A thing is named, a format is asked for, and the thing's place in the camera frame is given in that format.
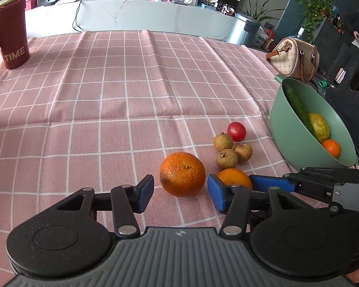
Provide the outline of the small orange mandarin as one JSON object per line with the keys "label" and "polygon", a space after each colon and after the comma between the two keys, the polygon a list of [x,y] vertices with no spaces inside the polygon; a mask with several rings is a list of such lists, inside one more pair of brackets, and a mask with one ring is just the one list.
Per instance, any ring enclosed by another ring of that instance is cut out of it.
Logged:
{"label": "small orange mandarin", "polygon": [[321,143],[324,149],[335,159],[337,159],[341,154],[341,146],[338,142],[334,141],[333,139],[326,139]]}
{"label": "small orange mandarin", "polygon": [[248,175],[236,168],[228,168],[218,173],[217,177],[227,186],[239,185],[250,190],[253,189],[252,182]]}

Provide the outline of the brown longan fruit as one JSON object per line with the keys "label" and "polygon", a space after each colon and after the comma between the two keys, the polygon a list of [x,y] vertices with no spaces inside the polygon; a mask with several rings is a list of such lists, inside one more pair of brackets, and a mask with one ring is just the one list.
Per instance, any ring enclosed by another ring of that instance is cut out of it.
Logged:
{"label": "brown longan fruit", "polygon": [[238,144],[233,148],[240,162],[248,161],[253,154],[253,149],[249,144]]}
{"label": "brown longan fruit", "polygon": [[233,148],[233,138],[227,133],[220,133],[213,139],[213,146],[217,151]]}
{"label": "brown longan fruit", "polygon": [[217,166],[221,170],[235,168],[238,161],[238,155],[232,149],[225,149],[220,151],[216,158]]}

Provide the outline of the large orange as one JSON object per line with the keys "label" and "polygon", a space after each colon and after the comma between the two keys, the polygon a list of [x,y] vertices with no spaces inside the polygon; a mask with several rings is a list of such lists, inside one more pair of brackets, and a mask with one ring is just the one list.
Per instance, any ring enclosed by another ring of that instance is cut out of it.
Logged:
{"label": "large orange", "polygon": [[198,194],[205,184],[205,167],[201,160],[187,152],[168,155],[159,169],[161,186],[167,193],[187,198]]}

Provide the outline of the yellow-green mango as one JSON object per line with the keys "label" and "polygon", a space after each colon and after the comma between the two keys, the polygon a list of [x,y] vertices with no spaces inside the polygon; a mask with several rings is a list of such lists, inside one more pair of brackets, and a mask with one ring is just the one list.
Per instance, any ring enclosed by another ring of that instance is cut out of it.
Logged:
{"label": "yellow-green mango", "polygon": [[310,123],[314,130],[314,136],[318,140],[319,143],[324,142],[329,139],[330,136],[330,128],[329,124],[325,120],[325,118],[318,113],[308,113]]}

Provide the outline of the green cucumber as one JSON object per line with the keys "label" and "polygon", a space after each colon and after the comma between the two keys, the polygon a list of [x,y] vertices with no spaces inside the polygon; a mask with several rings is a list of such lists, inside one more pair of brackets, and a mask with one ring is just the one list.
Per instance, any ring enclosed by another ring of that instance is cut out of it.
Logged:
{"label": "green cucumber", "polygon": [[310,122],[309,115],[307,110],[305,109],[305,105],[302,102],[298,93],[294,90],[292,86],[289,84],[285,84],[283,86],[283,90],[289,104],[293,108],[295,114],[298,116],[303,125],[308,129],[308,131],[315,136],[315,132],[313,129],[313,125]]}

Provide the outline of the green colander bowl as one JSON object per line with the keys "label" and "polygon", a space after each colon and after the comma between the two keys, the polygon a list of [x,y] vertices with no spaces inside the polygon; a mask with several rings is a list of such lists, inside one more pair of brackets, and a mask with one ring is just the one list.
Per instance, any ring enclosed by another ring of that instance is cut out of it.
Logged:
{"label": "green colander bowl", "polygon": [[[357,156],[352,138],[336,111],[313,88],[283,75],[276,75],[280,83],[270,113],[270,130],[284,159],[296,170],[305,167],[349,168]],[[286,86],[291,86],[309,113],[324,117],[330,127],[330,138],[341,147],[338,158],[330,155],[305,127],[286,97]]]}

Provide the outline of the red cherry tomato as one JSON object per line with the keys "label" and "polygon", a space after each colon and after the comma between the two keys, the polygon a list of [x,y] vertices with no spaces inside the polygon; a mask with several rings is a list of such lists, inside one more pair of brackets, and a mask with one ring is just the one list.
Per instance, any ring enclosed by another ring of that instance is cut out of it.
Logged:
{"label": "red cherry tomato", "polygon": [[240,122],[231,122],[227,132],[235,142],[241,142],[246,138],[246,128]]}

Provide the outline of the pink checkered tablecloth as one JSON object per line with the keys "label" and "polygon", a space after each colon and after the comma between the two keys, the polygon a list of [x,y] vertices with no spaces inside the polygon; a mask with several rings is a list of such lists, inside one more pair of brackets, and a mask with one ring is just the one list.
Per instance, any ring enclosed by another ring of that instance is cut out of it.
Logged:
{"label": "pink checkered tablecloth", "polygon": [[189,152],[218,172],[214,137],[239,122],[247,174],[291,171],[269,131],[278,83],[247,47],[149,30],[33,38],[16,69],[0,60],[0,286],[12,228],[75,191],[159,177]]}

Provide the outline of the beige monogram handbag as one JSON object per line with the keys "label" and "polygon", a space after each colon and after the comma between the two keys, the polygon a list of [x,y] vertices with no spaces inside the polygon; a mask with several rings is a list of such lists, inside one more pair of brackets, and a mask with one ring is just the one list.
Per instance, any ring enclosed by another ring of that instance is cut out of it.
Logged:
{"label": "beige monogram handbag", "polygon": [[297,38],[284,38],[266,55],[279,74],[309,82],[318,69],[320,55],[315,45]]}

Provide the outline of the standing person in black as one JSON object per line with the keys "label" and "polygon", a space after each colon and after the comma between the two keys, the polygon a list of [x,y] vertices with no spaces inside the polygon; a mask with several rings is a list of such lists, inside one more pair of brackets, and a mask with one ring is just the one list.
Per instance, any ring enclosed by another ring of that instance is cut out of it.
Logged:
{"label": "standing person in black", "polygon": [[340,69],[343,69],[345,75],[338,89],[350,90],[351,81],[359,70],[359,12],[348,14],[344,18],[344,25],[344,43],[331,69],[327,72],[326,78],[329,81],[335,81],[336,75]]}

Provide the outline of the silver trash bin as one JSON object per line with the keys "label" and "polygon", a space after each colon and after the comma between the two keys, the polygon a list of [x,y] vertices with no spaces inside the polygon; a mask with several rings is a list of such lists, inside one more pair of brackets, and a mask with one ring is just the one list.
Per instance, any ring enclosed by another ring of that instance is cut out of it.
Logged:
{"label": "silver trash bin", "polygon": [[226,42],[247,47],[255,40],[260,22],[242,13],[236,13],[233,26]]}

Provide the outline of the long white counter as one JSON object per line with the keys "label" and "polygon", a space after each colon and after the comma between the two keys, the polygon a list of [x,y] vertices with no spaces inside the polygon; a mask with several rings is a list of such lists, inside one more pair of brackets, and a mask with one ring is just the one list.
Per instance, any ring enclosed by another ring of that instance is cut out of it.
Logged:
{"label": "long white counter", "polygon": [[82,0],[25,11],[29,38],[86,31],[151,30],[226,40],[234,18],[154,0]]}

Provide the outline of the green potted plant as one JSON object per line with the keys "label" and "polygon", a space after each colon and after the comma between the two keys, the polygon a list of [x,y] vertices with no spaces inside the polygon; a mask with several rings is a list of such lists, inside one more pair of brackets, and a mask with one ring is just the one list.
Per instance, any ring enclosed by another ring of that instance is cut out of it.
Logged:
{"label": "green potted plant", "polygon": [[299,4],[305,6],[302,23],[303,39],[313,44],[313,32],[321,25],[324,18],[332,13],[332,4],[328,0],[300,0]]}

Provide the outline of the dark red TIME tumbler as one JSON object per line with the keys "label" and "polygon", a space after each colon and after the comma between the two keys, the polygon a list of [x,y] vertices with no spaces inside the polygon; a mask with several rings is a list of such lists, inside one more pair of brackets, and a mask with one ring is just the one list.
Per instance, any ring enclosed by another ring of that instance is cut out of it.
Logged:
{"label": "dark red TIME tumbler", "polygon": [[0,1],[0,52],[7,69],[30,58],[25,19],[26,0]]}

